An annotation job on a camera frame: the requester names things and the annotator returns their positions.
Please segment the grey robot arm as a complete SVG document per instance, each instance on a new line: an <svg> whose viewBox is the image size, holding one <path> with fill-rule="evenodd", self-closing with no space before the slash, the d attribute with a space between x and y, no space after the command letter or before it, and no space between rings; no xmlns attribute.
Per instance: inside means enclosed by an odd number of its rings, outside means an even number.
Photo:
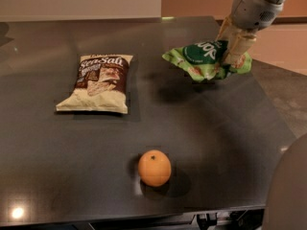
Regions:
<svg viewBox="0 0 307 230"><path fill-rule="evenodd" d="M217 36L228 42L222 63L235 65L256 41L257 32L268 28L282 12L285 1L233 0Z"/></svg>

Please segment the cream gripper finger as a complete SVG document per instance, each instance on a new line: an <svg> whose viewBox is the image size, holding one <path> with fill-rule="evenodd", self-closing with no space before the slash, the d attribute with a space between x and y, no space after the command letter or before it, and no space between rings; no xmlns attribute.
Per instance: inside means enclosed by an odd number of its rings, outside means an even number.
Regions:
<svg viewBox="0 0 307 230"><path fill-rule="evenodd" d="M256 33L229 28L223 31L221 40L227 42L223 64L235 65L241 56L255 43Z"/></svg>
<svg viewBox="0 0 307 230"><path fill-rule="evenodd" d="M229 15L224 19L216 39L233 42L236 39L238 33L239 28L236 26L232 17Z"/></svg>

